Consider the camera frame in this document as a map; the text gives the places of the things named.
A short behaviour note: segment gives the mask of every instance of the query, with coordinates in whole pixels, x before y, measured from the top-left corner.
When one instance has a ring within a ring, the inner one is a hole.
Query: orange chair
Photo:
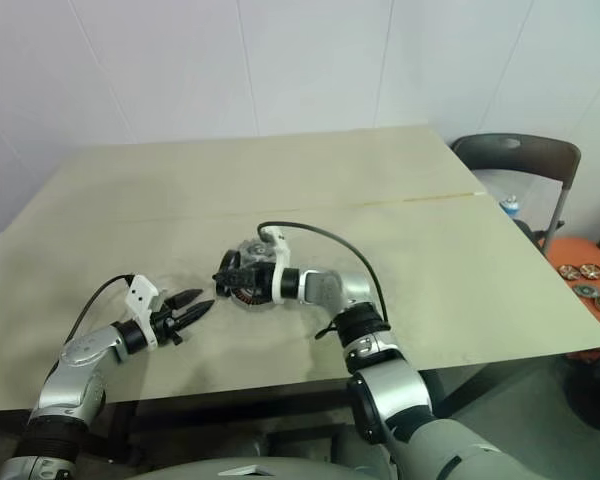
[[[577,267],[583,263],[595,263],[600,266],[600,249],[595,243],[584,238],[558,237],[554,238],[553,242],[551,242],[547,259],[555,268],[565,264]],[[600,289],[600,280],[580,279],[567,281],[567,284],[571,287],[578,283],[595,285]],[[581,300],[600,322],[600,311],[595,307],[593,300],[588,298],[581,298]],[[572,359],[592,363],[600,358],[600,349],[574,352],[568,356]]]

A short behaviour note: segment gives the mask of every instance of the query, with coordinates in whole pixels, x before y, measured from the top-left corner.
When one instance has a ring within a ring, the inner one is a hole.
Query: wire
[[[93,305],[93,302],[96,301],[96,298],[98,298],[98,296],[112,283],[117,282],[118,280],[124,280],[127,282],[127,285],[131,285],[131,282],[133,281],[133,277],[135,275],[133,273],[127,273],[126,275],[117,275],[113,278],[110,278],[109,280],[107,280],[106,282],[104,282],[102,285],[100,285],[100,288],[98,288],[98,290],[96,290],[94,292],[93,295],[91,295],[91,298],[89,299],[89,301],[85,304],[85,306],[82,308],[82,311],[80,312],[80,315],[78,315],[78,318],[76,318],[75,323],[73,324],[73,327],[71,327],[71,331],[69,332],[69,335],[67,336],[67,339],[64,341],[65,344],[69,343],[69,341],[71,341],[71,339],[73,339],[73,337],[75,336],[76,332],[78,331],[78,328],[80,327],[80,324],[82,323],[82,320],[84,319],[85,315],[87,314],[87,312],[89,311],[89,308],[91,308],[91,305]]]
[[[382,318],[384,319],[385,322],[389,323],[389,315],[387,314],[387,306],[384,303],[384,295],[382,294],[382,287],[380,287],[380,281],[378,280],[376,272],[373,271],[373,267],[371,266],[369,261],[365,258],[365,256],[362,254],[362,252],[360,250],[358,250],[356,247],[354,247],[349,242],[347,242],[344,238],[339,237],[335,233],[331,233],[327,230],[323,230],[320,227],[314,227],[313,225],[307,225],[306,223],[297,223],[297,222],[270,221],[270,222],[261,223],[260,225],[258,225],[257,231],[258,231],[258,236],[260,237],[260,239],[262,241],[266,241],[266,237],[262,233],[262,229],[266,228],[266,227],[290,227],[290,228],[299,228],[302,230],[308,230],[310,232],[317,233],[319,235],[330,238],[331,240],[334,240],[334,241],[338,242],[340,245],[343,245],[346,248],[348,248],[349,250],[351,250],[351,252],[353,252],[353,254],[356,257],[358,257],[358,259],[364,264],[364,266],[367,267],[367,270],[369,271],[369,275],[371,276],[371,279],[373,280],[373,284],[376,287],[376,292],[378,293],[378,299],[380,300],[380,308],[382,309]]]

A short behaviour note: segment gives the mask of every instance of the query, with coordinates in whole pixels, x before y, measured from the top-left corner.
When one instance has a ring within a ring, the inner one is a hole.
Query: water bottle
[[[520,211],[520,204],[515,195],[509,195],[504,200],[500,201],[500,207],[509,215],[511,218],[515,217]]]

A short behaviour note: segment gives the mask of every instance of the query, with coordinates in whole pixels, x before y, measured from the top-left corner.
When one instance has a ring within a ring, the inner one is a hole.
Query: black chair
[[[516,170],[562,182],[549,228],[542,232],[544,243],[541,250],[546,254],[559,228],[562,208],[576,176],[580,149],[569,142],[517,133],[469,135],[456,140],[451,148],[469,170]]]

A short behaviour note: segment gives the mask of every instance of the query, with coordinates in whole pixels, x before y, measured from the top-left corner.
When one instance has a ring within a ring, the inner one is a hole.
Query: chair backrest
[[[580,149],[569,142],[517,133],[484,133],[451,146],[469,170],[517,170],[562,182],[569,190],[580,163]]]

